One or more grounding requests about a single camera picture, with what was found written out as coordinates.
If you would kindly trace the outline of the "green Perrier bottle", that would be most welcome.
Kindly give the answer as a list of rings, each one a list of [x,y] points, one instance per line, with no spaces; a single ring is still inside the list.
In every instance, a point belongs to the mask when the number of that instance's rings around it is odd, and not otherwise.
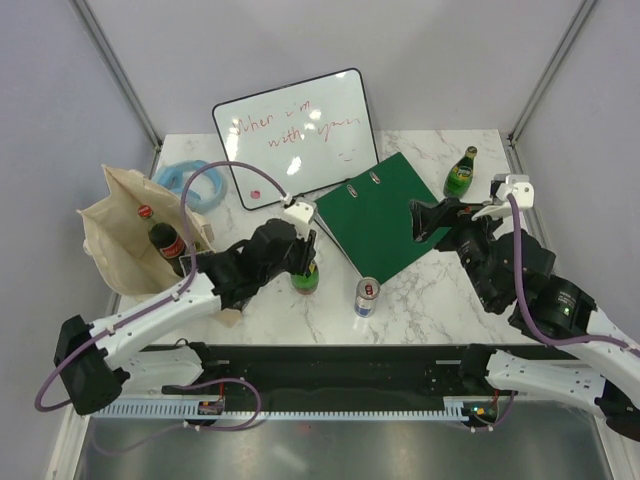
[[[463,157],[449,170],[443,186],[445,197],[462,198],[471,187],[474,178],[474,161],[478,150],[469,146]]]
[[[314,293],[319,284],[317,263],[312,260],[308,269],[303,274],[291,275],[291,284],[293,288],[302,295]]]

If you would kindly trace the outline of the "cola bottle red cap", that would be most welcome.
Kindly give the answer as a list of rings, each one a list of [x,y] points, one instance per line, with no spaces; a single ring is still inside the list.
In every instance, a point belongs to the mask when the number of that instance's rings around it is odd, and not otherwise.
[[[165,260],[176,260],[186,253],[186,243],[177,230],[172,225],[157,220],[149,205],[141,205],[137,213],[146,226],[151,244]]]

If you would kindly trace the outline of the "beige canvas tote bag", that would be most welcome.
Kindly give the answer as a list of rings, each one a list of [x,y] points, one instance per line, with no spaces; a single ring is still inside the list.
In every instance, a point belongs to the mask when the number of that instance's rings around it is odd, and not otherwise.
[[[105,283],[116,293],[143,301],[179,281],[169,263],[152,246],[138,208],[184,233],[180,198],[137,170],[104,166],[109,195],[79,214],[83,247]]]

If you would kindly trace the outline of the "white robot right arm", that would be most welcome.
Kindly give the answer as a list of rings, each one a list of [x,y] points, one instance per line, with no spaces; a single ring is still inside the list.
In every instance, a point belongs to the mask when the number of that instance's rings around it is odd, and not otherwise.
[[[550,397],[586,410],[617,434],[638,440],[638,343],[590,295],[553,274],[553,252],[519,225],[496,237],[502,220],[483,209],[481,203],[465,204],[455,198],[439,203],[412,200],[412,237],[425,243],[443,230],[435,250],[458,255],[486,312],[501,314],[512,306],[511,327],[573,356],[587,368],[554,367],[472,344],[457,371],[460,386],[473,394],[492,388]]]

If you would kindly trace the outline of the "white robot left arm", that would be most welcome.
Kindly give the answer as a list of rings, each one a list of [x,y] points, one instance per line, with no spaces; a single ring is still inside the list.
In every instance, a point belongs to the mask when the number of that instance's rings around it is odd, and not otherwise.
[[[120,315],[87,323],[79,315],[60,329],[54,364],[79,415],[115,401],[132,379],[125,365],[177,327],[207,314],[241,312],[282,273],[301,274],[315,257],[316,232],[270,219],[229,249],[187,258],[182,281]]]

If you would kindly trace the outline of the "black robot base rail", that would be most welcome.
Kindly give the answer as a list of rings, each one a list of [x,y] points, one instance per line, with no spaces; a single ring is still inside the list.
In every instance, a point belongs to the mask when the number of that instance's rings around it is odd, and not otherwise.
[[[204,371],[187,394],[220,394],[249,410],[436,409],[447,397],[493,402],[508,394],[462,378],[464,345],[195,347]]]

